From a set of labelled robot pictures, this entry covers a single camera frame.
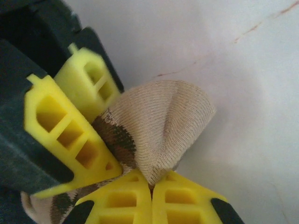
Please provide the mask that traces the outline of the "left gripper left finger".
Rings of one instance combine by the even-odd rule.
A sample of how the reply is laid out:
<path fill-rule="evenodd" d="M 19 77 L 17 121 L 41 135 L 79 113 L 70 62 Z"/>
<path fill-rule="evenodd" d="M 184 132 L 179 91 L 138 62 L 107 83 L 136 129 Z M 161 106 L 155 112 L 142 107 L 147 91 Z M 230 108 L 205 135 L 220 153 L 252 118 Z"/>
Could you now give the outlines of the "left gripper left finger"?
<path fill-rule="evenodd" d="M 80 198 L 64 224 L 150 224 L 151 193 L 138 169 Z"/>

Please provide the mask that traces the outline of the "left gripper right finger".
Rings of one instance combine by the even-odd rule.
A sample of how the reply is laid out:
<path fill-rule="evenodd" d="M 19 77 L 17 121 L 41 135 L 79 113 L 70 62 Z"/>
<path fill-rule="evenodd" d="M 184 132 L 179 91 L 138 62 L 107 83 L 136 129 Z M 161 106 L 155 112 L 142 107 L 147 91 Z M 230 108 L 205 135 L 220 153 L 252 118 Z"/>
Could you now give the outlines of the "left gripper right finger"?
<path fill-rule="evenodd" d="M 243 224 L 227 199 L 170 171 L 154 187 L 154 224 Z"/>

